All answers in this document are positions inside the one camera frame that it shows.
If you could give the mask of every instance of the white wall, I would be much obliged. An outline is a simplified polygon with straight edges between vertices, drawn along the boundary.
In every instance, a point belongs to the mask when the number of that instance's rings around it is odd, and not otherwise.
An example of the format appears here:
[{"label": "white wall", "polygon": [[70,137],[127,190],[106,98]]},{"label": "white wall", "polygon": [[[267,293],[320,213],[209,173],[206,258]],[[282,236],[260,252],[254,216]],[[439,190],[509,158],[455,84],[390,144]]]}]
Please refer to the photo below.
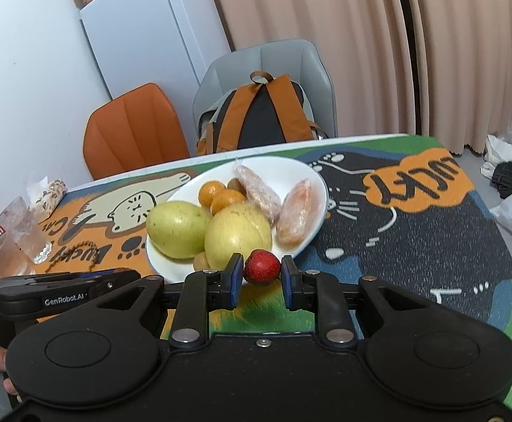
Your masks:
[{"label": "white wall", "polygon": [[108,100],[72,0],[0,0],[0,211],[45,175],[91,180],[84,129]]}]

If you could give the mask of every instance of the refrigerator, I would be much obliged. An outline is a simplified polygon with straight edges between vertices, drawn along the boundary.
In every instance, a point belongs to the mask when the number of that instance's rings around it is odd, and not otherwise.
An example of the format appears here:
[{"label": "refrigerator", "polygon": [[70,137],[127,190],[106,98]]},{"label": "refrigerator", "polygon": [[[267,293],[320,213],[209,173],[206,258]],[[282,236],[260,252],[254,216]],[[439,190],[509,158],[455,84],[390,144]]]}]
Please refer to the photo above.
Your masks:
[{"label": "refrigerator", "polygon": [[80,10],[112,99],[155,83],[195,155],[193,98],[213,60],[230,52],[213,0],[94,0]]}]

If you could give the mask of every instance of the colorful tablecloth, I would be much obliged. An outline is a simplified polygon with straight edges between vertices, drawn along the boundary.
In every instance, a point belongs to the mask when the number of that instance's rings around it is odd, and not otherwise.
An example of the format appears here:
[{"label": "colorful tablecloth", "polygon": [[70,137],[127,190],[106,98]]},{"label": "colorful tablecloth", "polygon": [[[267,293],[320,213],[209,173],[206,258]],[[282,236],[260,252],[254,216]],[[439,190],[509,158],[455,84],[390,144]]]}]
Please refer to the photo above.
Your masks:
[{"label": "colorful tablecloth", "polygon": [[[330,272],[348,283],[375,275],[487,321],[512,338],[512,260],[453,157],[435,139],[422,136],[323,143],[269,152],[307,163],[330,192],[325,223],[297,257],[299,268]],[[226,162],[206,160],[190,159],[173,169],[161,165],[149,175],[69,192],[43,223],[53,241],[50,261],[91,240],[99,249],[95,269],[153,273],[145,251],[148,211],[191,178]],[[55,271],[85,270],[91,257],[92,249],[77,249]],[[46,268],[43,264],[38,271]],[[244,286],[240,307],[211,313],[210,326],[213,331],[305,331],[313,329],[313,315],[287,311],[277,283]],[[506,403],[512,407],[512,390]]]}]

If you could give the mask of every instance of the white plate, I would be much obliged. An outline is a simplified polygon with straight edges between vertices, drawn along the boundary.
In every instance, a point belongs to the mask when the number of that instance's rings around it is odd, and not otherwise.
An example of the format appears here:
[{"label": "white plate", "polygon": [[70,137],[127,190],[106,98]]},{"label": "white plate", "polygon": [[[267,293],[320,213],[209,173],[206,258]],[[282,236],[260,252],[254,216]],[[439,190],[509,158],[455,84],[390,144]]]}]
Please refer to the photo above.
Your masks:
[{"label": "white plate", "polygon": [[[309,228],[309,234],[303,242],[296,248],[281,248],[276,239],[275,228],[272,230],[272,252],[281,259],[284,255],[296,257],[305,249],[319,232],[325,219],[326,208],[328,205],[328,189],[322,177],[308,165],[293,159],[283,157],[252,157],[242,160],[243,165],[253,170],[259,175],[265,183],[274,189],[281,200],[289,191],[303,179],[310,179],[313,189],[319,193],[319,212],[314,216],[312,226]],[[182,200],[199,206],[198,193],[203,184],[210,180],[220,180],[227,184],[234,176],[233,167],[235,162],[229,162],[200,174],[193,178],[189,183],[176,191],[168,201]],[[147,236],[146,251],[148,260],[154,270],[159,273],[167,282],[182,282],[187,275],[193,272],[193,259],[173,260],[163,255]]]}]

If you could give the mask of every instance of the silver bolt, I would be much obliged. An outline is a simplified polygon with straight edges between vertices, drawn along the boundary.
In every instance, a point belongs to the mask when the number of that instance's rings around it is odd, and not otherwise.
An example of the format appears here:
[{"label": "silver bolt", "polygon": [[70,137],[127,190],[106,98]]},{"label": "silver bolt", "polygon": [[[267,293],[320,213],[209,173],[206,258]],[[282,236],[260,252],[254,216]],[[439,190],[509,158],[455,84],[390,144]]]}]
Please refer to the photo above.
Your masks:
[{"label": "silver bolt", "polygon": [[269,339],[260,338],[256,341],[256,346],[258,347],[270,347],[272,342]]},{"label": "silver bolt", "polygon": [[193,328],[180,328],[172,334],[172,339],[179,343],[193,343],[199,338],[199,331]]},{"label": "silver bolt", "polygon": [[334,328],[326,334],[326,339],[331,343],[349,343],[354,339],[354,334],[345,328]]}]

